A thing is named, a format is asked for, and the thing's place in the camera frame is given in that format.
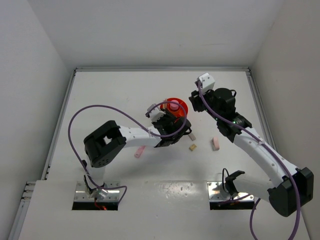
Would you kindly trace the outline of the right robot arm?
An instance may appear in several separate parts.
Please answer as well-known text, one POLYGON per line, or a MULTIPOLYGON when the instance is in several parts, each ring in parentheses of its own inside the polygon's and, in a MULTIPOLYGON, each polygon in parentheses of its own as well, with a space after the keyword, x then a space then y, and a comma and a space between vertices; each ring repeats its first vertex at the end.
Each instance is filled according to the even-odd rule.
POLYGON ((247 153, 266 173, 268 181, 250 178, 242 170, 227 176, 224 187, 231 196, 239 192, 255 195, 271 204, 283 217, 288 217, 313 199, 314 174, 298 168, 270 147, 252 124, 236 111, 236 91, 227 88, 194 90, 189 97, 194 111, 207 112, 216 120, 219 132, 247 153))

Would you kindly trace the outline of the pale pink eraser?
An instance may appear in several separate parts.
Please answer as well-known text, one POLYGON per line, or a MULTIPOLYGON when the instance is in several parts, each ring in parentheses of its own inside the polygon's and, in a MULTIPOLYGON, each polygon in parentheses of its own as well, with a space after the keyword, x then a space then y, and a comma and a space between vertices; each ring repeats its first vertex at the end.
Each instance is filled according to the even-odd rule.
POLYGON ((218 151, 220 149, 219 138, 216 136, 212 138, 212 149, 214 151, 218 151))

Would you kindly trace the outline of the pink correction tape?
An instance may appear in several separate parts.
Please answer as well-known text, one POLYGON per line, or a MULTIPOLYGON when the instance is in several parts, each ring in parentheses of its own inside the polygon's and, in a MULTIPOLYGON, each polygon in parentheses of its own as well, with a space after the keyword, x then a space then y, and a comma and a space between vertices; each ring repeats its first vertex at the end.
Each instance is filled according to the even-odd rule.
POLYGON ((137 158, 137 159, 140 158, 141 155, 143 154, 145 148, 146 148, 145 146, 140 146, 140 147, 137 149, 137 151, 135 152, 134 157, 137 158))

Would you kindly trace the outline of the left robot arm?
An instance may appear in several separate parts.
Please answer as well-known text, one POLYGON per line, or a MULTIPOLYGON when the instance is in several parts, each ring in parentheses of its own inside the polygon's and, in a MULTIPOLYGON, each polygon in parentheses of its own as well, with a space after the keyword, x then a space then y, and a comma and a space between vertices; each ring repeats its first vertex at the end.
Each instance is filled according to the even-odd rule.
POLYGON ((191 123, 185 117, 164 114, 152 123, 147 130, 138 127, 125 127, 109 120, 89 134, 83 141, 88 162, 86 185, 95 189, 104 187, 106 165, 110 164, 123 148, 168 147, 177 143, 183 136, 192 132, 191 123))

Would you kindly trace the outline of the pink capped clear tube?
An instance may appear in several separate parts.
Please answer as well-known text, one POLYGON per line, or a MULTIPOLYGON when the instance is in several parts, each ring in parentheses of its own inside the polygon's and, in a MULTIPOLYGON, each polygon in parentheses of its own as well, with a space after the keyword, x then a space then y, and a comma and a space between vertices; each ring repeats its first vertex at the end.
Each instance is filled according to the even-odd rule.
POLYGON ((173 99, 170 101, 170 103, 168 104, 168 109, 172 112, 176 112, 179 110, 180 106, 178 105, 178 101, 173 99))

